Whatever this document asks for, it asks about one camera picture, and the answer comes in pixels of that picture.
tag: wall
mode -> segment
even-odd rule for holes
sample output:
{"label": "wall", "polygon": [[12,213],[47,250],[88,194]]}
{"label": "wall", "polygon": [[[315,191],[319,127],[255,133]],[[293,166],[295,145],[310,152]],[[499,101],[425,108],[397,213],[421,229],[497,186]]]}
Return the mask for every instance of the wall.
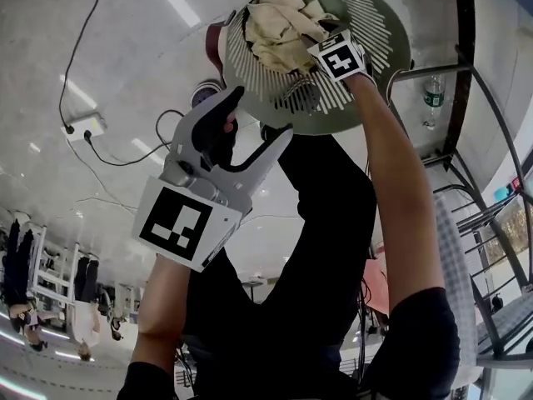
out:
{"label": "wall", "polygon": [[[474,64],[503,110],[512,137],[520,131],[531,103],[531,26],[531,16],[515,0],[476,0]],[[481,191],[508,151],[496,118],[475,81],[457,149]]]}
{"label": "wall", "polygon": [[[529,69],[530,73],[533,72],[533,33],[531,35],[526,32],[521,33],[522,42],[524,48],[528,47],[528,52],[524,52],[521,57],[521,67]],[[524,85],[525,88],[531,89],[531,84]],[[524,121],[520,127],[518,135],[516,135],[514,144],[516,153],[521,163],[527,158],[531,149],[533,148],[533,99],[530,102],[530,106],[524,117]],[[491,179],[485,191],[483,192],[483,198],[488,205],[491,205],[494,199],[494,192],[501,187],[504,187],[509,183],[511,179],[516,176],[515,165],[513,164],[511,153],[508,152],[500,167],[496,171],[494,177]]]}

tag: metal railing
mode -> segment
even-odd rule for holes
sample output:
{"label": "metal railing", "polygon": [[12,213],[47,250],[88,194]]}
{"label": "metal railing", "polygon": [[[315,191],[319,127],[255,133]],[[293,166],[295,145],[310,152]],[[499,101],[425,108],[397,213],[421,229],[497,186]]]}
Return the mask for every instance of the metal railing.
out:
{"label": "metal railing", "polygon": [[[369,356],[365,358],[365,363],[370,363],[374,356]],[[353,375],[353,373],[357,369],[357,358],[353,358],[351,360],[343,360],[341,364],[339,365],[339,370],[343,373],[345,373],[348,376]],[[176,379],[176,385],[182,385],[183,387],[190,387],[191,383],[189,382],[189,377],[187,376],[186,371],[181,372],[174,372],[174,376]],[[194,383],[197,379],[197,371],[192,371],[192,383]]]}

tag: round basket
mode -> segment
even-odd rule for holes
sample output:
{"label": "round basket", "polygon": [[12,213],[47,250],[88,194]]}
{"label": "round basket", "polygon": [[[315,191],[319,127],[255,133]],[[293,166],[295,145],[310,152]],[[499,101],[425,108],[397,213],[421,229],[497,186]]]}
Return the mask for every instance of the round basket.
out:
{"label": "round basket", "polygon": [[[371,55],[374,77],[385,97],[398,70],[411,65],[409,39],[400,19],[383,0],[319,0],[326,12],[349,25],[356,40]],[[223,76],[228,87],[244,86],[240,106],[274,128],[292,123],[295,133],[324,135],[361,123],[350,102],[353,95],[342,82],[333,82],[320,70],[307,75],[280,74],[264,67],[245,39],[248,16],[244,7],[227,29]]]}

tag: beige cloth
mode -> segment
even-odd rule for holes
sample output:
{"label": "beige cloth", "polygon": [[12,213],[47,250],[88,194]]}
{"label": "beige cloth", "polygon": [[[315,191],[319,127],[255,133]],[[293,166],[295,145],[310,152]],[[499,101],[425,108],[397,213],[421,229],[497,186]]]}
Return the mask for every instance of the beige cloth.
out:
{"label": "beige cloth", "polygon": [[329,33],[318,21],[336,19],[324,12],[318,0],[308,4],[304,0],[257,0],[248,4],[248,11],[246,40],[254,43],[252,52],[267,68],[282,74],[309,72],[315,63],[300,36],[326,40]]}

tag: power outlet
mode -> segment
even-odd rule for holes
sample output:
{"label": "power outlet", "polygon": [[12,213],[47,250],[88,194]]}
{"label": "power outlet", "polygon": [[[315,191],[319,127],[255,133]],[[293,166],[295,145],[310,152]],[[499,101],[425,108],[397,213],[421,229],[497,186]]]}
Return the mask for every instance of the power outlet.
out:
{"label": "power outlet", "polygon": [[92,112],[91,114],[78,118],[70,123],[70,126],[74,128],[74,133],[69,135],[64,126],[61,127],[61,131],[65,134],[70,142],[79,141],[83,139],[83,134],[86,130],[91,133],[91,138],[103,135],[106,131],[106,123],[103,120],[99,112]]}

